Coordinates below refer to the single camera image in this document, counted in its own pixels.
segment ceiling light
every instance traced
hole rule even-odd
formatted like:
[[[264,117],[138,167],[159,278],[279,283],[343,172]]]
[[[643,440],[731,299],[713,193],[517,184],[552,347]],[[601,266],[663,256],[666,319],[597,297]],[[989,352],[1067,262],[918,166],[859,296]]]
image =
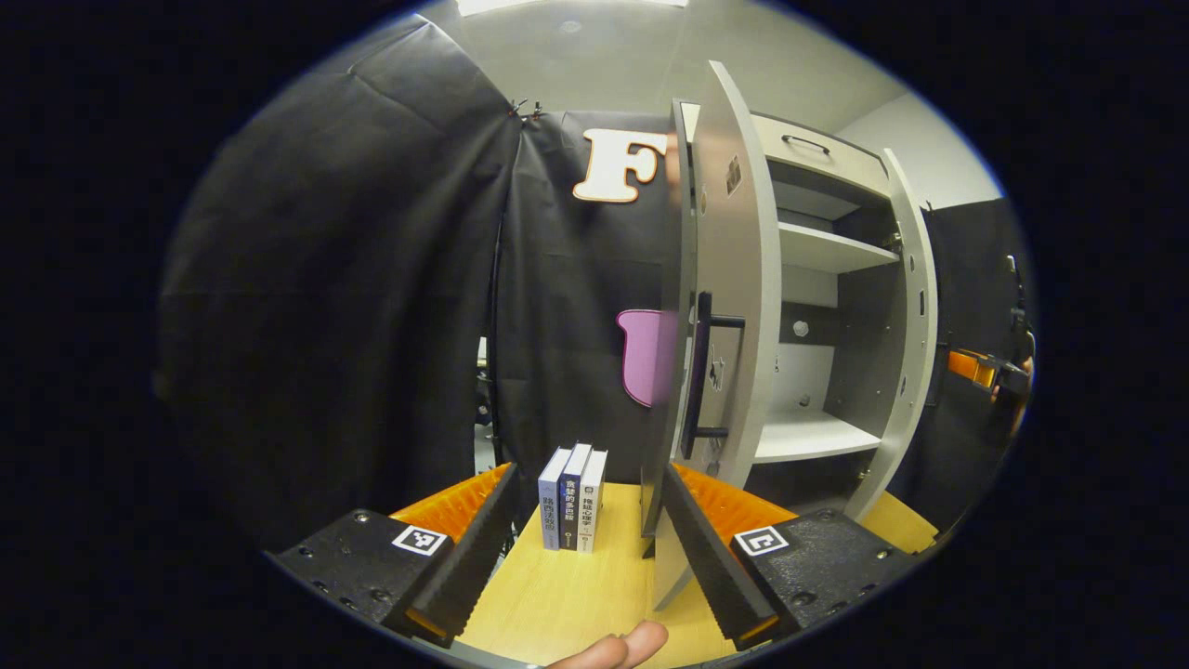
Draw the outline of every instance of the ceiling light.
[[[458,13],[464,17],[490,12],[491,10],[503,10],[517,5],[541,2],[542,0],[458,0]],[[690,0],[636,0],[638,2],[650,2],[653,5],[669,5],[672,7],[685,7]]]

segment pink shape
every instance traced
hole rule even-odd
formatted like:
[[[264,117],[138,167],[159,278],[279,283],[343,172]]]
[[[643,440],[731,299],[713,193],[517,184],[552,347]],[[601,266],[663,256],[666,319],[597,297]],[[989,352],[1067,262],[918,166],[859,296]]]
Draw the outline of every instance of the pink shape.
[[[661,311],[628,309],[615,322],[623,329],[623,390],[637,403],[653,406],[653,378],[656,375],[656,333]]]

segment ceiling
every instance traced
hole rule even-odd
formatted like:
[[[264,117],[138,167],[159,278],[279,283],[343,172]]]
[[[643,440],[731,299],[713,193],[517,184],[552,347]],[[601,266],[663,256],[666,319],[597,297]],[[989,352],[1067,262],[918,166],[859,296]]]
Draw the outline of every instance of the ceiling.
[[[507,96],[527,97],[522,111],[540,100],[547,111],[667,113],[673,97],[699,97],[707,59],[726,65],[751,111],[825,132],[907,91],[807,20],[751,0],[547,0],[466,18],[439,0],[419,12]]]

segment cabinet drawer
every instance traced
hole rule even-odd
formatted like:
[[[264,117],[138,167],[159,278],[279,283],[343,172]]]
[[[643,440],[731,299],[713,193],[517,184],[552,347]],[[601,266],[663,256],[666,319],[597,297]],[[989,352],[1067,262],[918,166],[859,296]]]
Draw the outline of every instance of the cabinet drawer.
[[[877,157],[833,137],[791,122],[756,114],[751,114],[751,121],[769,160],[841,178],[883,197],[888,196],[888,177]]]

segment white wall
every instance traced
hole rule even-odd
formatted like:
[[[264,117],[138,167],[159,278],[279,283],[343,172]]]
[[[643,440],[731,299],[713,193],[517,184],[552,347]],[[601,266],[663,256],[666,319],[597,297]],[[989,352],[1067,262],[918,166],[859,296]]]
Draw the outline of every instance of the white wall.
[[[1004,196],[965,138],[913,93],[876,107],[837,135],[880,154],[892,149],[920,206],[927,200],[939,209]]]

